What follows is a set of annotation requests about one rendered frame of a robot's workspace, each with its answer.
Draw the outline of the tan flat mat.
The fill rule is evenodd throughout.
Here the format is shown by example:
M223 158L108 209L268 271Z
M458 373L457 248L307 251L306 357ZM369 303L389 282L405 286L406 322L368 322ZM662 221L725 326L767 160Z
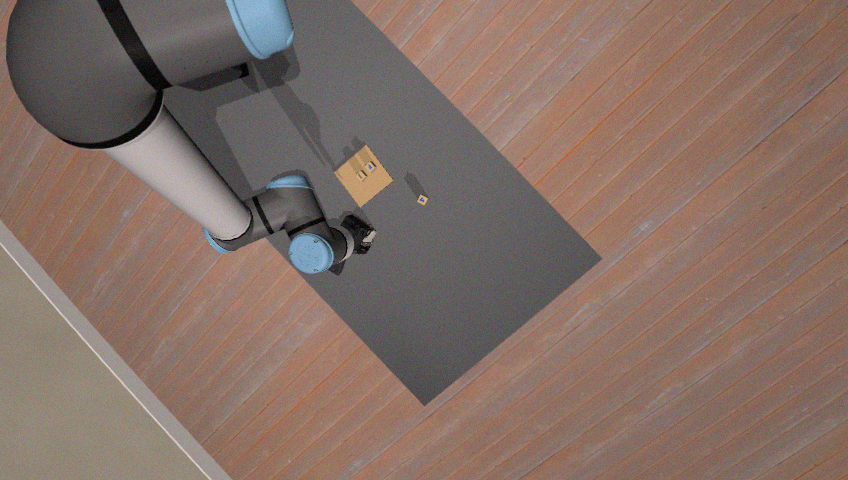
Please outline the tan flat mat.
M364 167L369 161L377 166L372 173ZM363 182L355 177L359 171L368 176ZM360 208L394 181L367 145L334 173Z

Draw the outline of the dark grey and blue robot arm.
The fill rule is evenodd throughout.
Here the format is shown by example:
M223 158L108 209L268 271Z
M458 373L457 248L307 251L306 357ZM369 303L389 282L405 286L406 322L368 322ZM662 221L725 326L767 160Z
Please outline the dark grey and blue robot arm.
M286 0L17 0L6 62L40 125L103 151L201 225L218 253L285 229L298 270L339 275L353 237L329 227L306 177L279 178L241 201L163 104L163 89L269 58L293 40Z

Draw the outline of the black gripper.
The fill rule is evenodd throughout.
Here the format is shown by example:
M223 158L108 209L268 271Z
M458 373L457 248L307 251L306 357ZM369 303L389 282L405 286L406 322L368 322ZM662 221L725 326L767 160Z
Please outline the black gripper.
M374 243L373 237L376 231L372 231L373 228L370 229L370 226L353 216L353 214L346 216L340 226L346 228L353 237L354 249L352 254L366 254Z

